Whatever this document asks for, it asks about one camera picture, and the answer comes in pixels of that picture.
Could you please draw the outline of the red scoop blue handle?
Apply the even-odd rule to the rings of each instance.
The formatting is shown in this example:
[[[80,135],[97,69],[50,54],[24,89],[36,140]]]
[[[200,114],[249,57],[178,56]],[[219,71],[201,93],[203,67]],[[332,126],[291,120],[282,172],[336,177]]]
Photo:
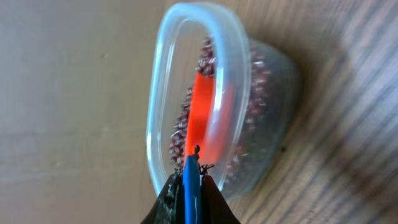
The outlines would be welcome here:
[[[216,132],[211,130],[214,84],[214,78],[199,72],[196,74],[182,177],[185,223],[202,223],[199,165],[215,165],[221,160],[223,153],[225,135],[217,136]]]

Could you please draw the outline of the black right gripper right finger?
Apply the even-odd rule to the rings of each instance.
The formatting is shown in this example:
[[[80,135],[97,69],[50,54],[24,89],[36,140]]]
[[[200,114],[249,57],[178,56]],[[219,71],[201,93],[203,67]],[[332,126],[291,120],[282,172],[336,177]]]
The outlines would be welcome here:
[[[219,191],[208,170],[215,165],[199,165],[201,174],[201,212],[205,224],[240,224]]]

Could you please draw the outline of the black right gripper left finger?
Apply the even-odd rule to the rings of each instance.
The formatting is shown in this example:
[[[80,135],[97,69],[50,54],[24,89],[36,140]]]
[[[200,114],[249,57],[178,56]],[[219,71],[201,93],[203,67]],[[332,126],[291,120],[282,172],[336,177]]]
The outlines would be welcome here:
[[[185,224],[182,171],[176,169],[164,184],[154,205],[141,224]]]

